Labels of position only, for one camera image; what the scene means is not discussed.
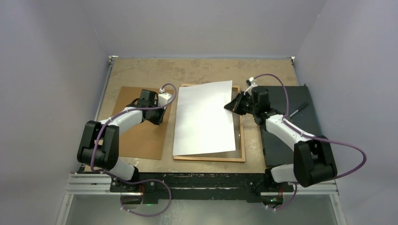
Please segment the wooden picture frame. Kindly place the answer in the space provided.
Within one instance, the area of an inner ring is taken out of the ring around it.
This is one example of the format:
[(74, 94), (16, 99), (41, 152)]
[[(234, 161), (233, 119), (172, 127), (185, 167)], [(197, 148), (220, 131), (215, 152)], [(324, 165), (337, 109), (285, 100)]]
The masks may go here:
[[(193, 86), (195, 84), (183, 84), (181, 87)], [(237, 96), (240, 91), (240, 87), (232, 84), (232, 97), (231, 100)], [(245, 162), (245, 143), (243, 133), (243, 119), (242, 116), (233, 114), (234, 123), (234, 134), (236, 142), (236, 150), (219, 153), (207, 153), (197, 155), (184, 155), (174, 156), (174, 160), (185, 160), (185, 161), (216, 161), (216, 162)]]

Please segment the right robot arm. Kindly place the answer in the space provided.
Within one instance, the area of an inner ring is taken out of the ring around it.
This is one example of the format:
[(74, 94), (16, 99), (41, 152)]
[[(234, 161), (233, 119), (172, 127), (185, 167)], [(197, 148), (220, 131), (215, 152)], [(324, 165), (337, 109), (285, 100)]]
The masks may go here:
[(295, 109), (300, 103), (311, 103), (308, 89), (303, 86), (288, 86), (286, 90), (277, 86), (258, 86), (251, 92), (240, 91), (224, 106), (238, 114), (250, 114), (260, 127), (264, 154), (271, 153), (272, 165), (267, 159), (263, 184), (270, 191), (282, 183), (293, 182), (308, 187), (337, 177), (337, 166), (329, 139), (320, 133), (313, 106), (304, 108), (304, 119), (298, 124), (291, 122), (289, 112), (282, 108), (285, 95), (291, 94)]

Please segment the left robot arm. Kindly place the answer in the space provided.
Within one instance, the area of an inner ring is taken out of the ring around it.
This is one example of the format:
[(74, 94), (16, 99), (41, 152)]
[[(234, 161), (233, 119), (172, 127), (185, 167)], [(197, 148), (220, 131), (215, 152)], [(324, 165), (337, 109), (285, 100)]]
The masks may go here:
[(118, 114), (101, 121), (85, 124), (77, 160), (95, 172), (105, 172), (122, 182), (129, 192), (140, 185), (138, 168), (119, 157), (120, 136), (135, 125), (148, 121), (160, 125), (167, 107), (175, 96), (161, 88), (159, 92), (142, 89), (140, 96)]

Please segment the brown backing board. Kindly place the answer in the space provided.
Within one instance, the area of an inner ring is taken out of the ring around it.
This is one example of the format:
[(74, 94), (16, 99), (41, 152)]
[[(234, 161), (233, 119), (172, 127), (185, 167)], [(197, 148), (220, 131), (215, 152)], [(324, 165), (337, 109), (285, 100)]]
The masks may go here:
[[(123, 110), (126, 105), (140, 97), (143, 87), (122, 86), (112, 115)], [(160, 160), (166, 139), (166, 130), (171, 107), (168, 106), (160, 125), (144, 121), (124, 132), (119, 139), (119, 156)]]

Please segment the plant photo print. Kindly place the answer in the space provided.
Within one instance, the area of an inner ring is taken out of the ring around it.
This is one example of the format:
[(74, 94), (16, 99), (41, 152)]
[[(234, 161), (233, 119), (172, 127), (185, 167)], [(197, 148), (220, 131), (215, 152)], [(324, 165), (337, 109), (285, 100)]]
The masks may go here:
[(236, 150), (231, 102), (232, 81), (180, 87), (173, 155), (197, 155)]

